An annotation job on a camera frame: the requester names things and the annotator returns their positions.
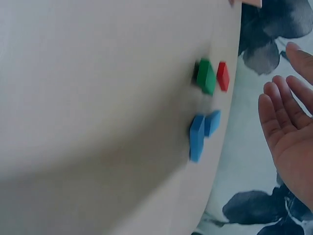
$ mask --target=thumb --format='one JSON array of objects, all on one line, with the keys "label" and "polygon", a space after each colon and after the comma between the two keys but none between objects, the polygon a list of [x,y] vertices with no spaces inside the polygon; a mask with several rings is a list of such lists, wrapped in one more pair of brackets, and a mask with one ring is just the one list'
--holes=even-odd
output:
[{"label": "thumb", "polygon": [[313,56],[292,42],[287,44],[286,54],[294,70],[313,85]]}]

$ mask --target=finger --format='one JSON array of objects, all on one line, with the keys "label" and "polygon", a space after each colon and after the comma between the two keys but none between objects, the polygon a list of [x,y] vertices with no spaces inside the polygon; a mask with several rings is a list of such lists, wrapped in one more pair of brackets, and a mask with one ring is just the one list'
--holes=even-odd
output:
[{"label": "finger", "polygon": [[312,123],[312,119],[308,117],[301,109],[297,101],[293,98],[290,88],[282,77],[274,77],[273,82],[279,89],[286,112],[297,129],[302,129]]},{"label": "finger", "polygon": [[286,82],[307,110],[313,114],[313,91],[295,76],[287,77]]},{"label": "finger", "polygon": [[287,44],[286,54],[294,70],[313,85],[313,56],[292,42]]},{"label": "finger", "polygon": [[286,134],[288,132],[296,131],[297,128],[293,126],[285,110],[277,85],[273,82],[266,83],[264,85],[264,93],[270,97],[274,106],[277,121],[284,133]]},{"label": "finger", "polygon": [[284,136],[274,110],[272,100],[267,94],[259,97],[259,117],[265,139],[273,153],[279,140]]}]

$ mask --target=dark blue flower print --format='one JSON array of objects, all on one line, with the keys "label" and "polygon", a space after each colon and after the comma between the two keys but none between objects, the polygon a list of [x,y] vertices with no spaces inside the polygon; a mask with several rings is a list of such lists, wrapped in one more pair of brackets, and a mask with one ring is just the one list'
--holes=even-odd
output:
[{"label": "dark blue flower print", "polygon": [[263,0],[263,7],[243,5],[239,55],[257,74],[269,74],[287,59],[275,42],[279,37],[300,38],[312,31],[313,11],[308,0]]},{"label": "dark blue flower print", "polygon": [[223,207],[229,223],[268,224],[287,215],[283,197],[263,191],[239,192]]},{"label": "dark blue flower print", "polygon": [[223,214],[227,222],[209,221],[218,227],[275,223],[265,226],[257,235],[304,235],[303,227],[309,230],[308,221],[313,221],[310,209],[284,183],[275,187],[271,195],[257,190],[236,193],[223,207]]},{"label": "dark blue flower print", "polygon": [[291,219],[266,226],[257,235],[304,235],[303,228]]},{"label": "dark blue flower print", "polygon": [[277,190],[280,196],[284,197],[286,207],[290,215],[299,221],[313,220],[313,213],[304,205],[288,188],[285,184]]}]

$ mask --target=hand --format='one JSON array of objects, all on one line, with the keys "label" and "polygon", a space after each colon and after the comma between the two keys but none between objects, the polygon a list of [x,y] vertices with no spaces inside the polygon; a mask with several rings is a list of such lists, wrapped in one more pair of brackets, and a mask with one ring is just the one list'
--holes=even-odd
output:
[{"label": "hand", "polygon": [[[288,43],[292,67],[313,85],[313,56]],[[294,76],[275,76],[259,97],[259,116],[274,164],[287,187],[313,210],[313,119],[291,91],[313,114],[313,91]]]}]

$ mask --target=beige surface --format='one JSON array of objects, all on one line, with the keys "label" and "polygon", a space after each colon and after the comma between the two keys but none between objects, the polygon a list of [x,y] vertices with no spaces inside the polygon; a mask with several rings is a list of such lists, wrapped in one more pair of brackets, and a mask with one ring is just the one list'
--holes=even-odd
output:
[{"label": "beige surface", "polygon": [[[1,0],[2,234],[189,234],[220,156],[240,5],[189,0]],[[190,86],[226,60],[230,90]],[[200,164],[196,112],[222,110]]]}]

